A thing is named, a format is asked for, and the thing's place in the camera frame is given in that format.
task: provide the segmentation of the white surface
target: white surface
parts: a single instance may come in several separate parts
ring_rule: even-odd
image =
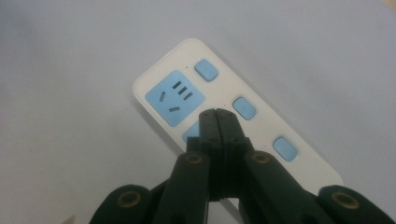
[[[205,81],[194,70],[194,66],[202,59],[209,60],[219,71],[218,76],[211,82]],[[200,91],[205,100],[177,126],[171,127],[150,104],[146,95],[175,70],[181,72]],[[282,120],[249,85],[244,83],[221,58],[198,39],[184,40],[150,67],[134,82],[134,95],[150,115],[177,142],[180,151],[186,149],[186,143],[183,141],[182,135],[197,122],[199,114],[207,109],[222,108],[235,113],[244,134],[249,137],[256,150],[273,154],[304,189],[318,195],[319,190],[323,187],[343,185],[340,176],[334,169],[285,120]],[[255,106],[257,114],[250,120],[243,119],[233,109],[233,102],[241,96]],[[273,148],[273,143],[279,136],[286,137],[298,151],[296,158],[290,162],[285,161]]]
[[[396,219],[396,13],[381,1],[6,0],[0,223],[87,223],[114,188],[168,177],[177,145],[130,87],[187,37]],[[236,223],[212,208],[209,223]]]

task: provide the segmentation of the outlet socket holes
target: outlet socket holes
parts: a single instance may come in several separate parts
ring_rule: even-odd
[[[204,100],[204,95],[180,72],[173,71],[146,94],[148,103],[171,126],[177,126]]]

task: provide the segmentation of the socket pin hole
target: socket pin hole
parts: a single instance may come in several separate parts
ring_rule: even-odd
[[[181,90],[178,92],[178,94],[181,95],[181,93],[183,93],[183,92],[186,91],[186,90],[187,90],[187,87],[183,87],[183,89],[181,89]]]
[[[190,97],[192,97],[192,92],[189,92],[189,94],[187,94],[187,96],[185,96],[185,97],[183,98],[183,100],[187,100],[187,99],[189,99]]]
[[[177,82],[172,88],[176,89],[181,84],[181,81]]]
[[[165,92],[161,93],[160,102],[163,102],[163,98],[165,98]]]

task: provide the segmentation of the white background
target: white background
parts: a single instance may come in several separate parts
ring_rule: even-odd
[[[0,223],[88,223],[111,190],[165,180],[180,151],[132,85],[189,37],[396,219],[396,13],[380,0],[4,0]],[[238,215],[211,204],[208,223]]]

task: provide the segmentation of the power strip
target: power strip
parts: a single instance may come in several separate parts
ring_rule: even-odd
[[[134,95],[182,150],[198,136],[198,115],[233,111],[256,150],[274,155],[300,185],[317,195],[341,177],[215,53],[187,39],[134,83]]]

